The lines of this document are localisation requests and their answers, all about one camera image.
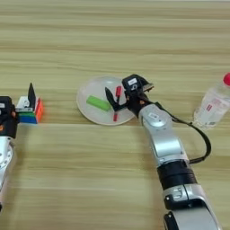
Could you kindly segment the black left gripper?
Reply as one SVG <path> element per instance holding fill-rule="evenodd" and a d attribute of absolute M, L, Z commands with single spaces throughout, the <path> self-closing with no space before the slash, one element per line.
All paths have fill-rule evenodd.
<path fill-rule="evenodd" d="M 20 97 L 15 109 L 17 112 L 33 112 L 35 110 L 35 106 L 36 95 L 33 85 L 30 84 L 28 94 Z M 16 138 L 18 123 L 19 121 L 15 117 L 0 119 L 0 137 L 6 136 Z"/>

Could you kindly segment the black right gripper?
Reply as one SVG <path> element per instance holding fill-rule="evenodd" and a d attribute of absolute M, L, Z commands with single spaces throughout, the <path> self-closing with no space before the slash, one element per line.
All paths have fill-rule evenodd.
<path fill-rule="evenodd" d="M 154 88 L 152 83 L 149 83 L 144 77 L 139 77 L 140 81 L 140 91 L 135 91 L 133 93 L 125 92 L 127 101 L 123 104 L 115 102 L 113 94 L 109 88 L 105 88 L 105 93 L 108 102 L 115 112 L 125 110 L 128 108 L 136 117 L 138 117 L 139 112 L 149 104 L 149 100 L 144 92 L 149 92 Z"/>

